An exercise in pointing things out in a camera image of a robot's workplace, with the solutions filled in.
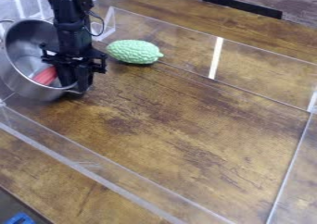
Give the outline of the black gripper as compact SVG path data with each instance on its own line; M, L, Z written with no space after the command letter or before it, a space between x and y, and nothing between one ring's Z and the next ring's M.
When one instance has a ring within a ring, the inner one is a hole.
M40 43L41 58L56 66L59 82L63 87L87 92L92 85L92 74L104 73L107 54L92 47L91 21L75 22L53 20L52 32L56 39Z

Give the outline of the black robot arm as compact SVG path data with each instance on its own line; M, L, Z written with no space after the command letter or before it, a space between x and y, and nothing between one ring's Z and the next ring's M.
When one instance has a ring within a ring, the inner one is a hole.
M92 47L92 0L48 0L53 10L55 43L41 43L41 60L56 67L63 86L75 85L84 93L92 86L95 73L107 71L107 54Z

